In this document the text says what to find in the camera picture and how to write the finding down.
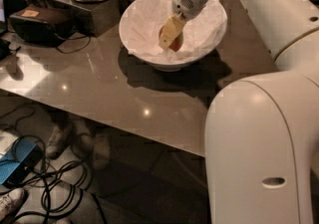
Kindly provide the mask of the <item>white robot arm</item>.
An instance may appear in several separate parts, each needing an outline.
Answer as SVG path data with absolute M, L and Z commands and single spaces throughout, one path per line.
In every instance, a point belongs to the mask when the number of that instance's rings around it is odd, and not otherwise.
M 211 224 L 313 224 L 319 142 L 318 9 L 309 0 L 240 0 L 278 70 L 231 83 L 207 113 Z M 187 19 L 207 0 L 174 0 Z

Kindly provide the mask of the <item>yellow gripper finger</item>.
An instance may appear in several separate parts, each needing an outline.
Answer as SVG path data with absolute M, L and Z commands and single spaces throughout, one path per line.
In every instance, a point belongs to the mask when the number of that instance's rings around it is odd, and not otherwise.
M 173 41 L 180 33 L 185 26 L 185 20 L 181 13 L 174 13 L 168 17 L 165 24 L 162 26 L 163 33 Z

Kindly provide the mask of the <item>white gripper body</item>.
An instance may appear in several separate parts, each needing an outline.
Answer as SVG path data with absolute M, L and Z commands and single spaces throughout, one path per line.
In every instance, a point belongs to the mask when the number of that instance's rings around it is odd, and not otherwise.
M 208 0 L 172 0 L 172 11 L 186 21 L 194 19 Z

